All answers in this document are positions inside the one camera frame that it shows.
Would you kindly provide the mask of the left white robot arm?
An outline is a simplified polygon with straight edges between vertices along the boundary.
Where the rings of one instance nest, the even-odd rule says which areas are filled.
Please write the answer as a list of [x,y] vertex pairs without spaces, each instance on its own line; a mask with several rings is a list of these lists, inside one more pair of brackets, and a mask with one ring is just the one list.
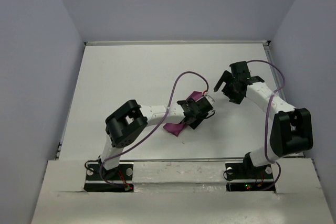
[[162,122],[166,131],[178,136],[187,126],[195,129],[208,118],[214,111],[213,104],[213,98],[208,95],[177,101],[170,108],[127,101],[105,120],[107,141],[99,157],[99,175],[104,179],[115,176],[123,149],[131,145],[146,127]]

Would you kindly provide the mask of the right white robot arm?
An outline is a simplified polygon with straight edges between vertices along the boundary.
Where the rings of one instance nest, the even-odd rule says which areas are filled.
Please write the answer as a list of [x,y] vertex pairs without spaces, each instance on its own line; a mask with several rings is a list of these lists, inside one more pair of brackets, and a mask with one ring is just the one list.
[[264,146],[244,156],[241,171],[253,178],[261,167],[273,164],[291,154],[308,151],[313,147],[311,114],[306,108],[297,108],[272,91],[259,76],[250,74],[246,61],[230,65],[224,71],[214,91],[221,90],[234,104],[244,98],[253,101],[266,114]]

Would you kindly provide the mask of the purple cloth napkin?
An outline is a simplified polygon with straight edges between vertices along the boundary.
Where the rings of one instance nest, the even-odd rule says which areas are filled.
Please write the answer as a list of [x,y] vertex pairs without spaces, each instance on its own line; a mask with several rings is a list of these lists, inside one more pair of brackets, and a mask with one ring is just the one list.
[[[203,96],[203,93],[200,91],[193,91],[187,99],[194,99],[195,101],[200,99]],[[166,123],[164,124],[163,128],[173,134],[174,136],[178,137],[178,135],[187,127],[185,123],[173,124],[173,123]]]

